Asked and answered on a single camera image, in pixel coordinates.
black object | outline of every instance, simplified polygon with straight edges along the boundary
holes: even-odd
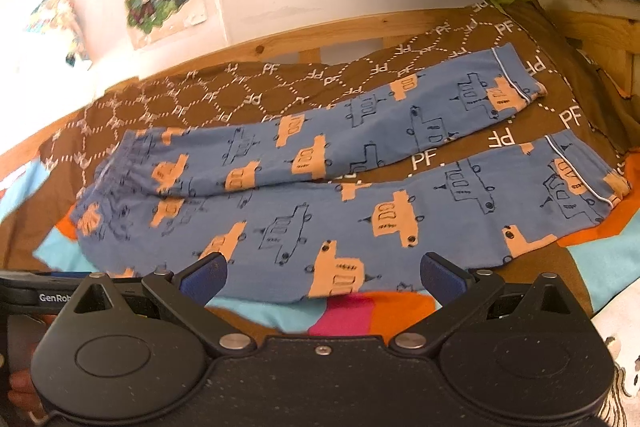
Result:
[[[505,284],[431,252],[421,270],[449,302],[389,346],[379,337],[270,337],[259,349],[180,293],[184,275],[122,283],[93,274],[34,355],[46,425],[604,427],[594,415],[613,363],[558,276]],[[15,289],[3,275],[0,286]],[[139,295],[153,318],[132,311]]]

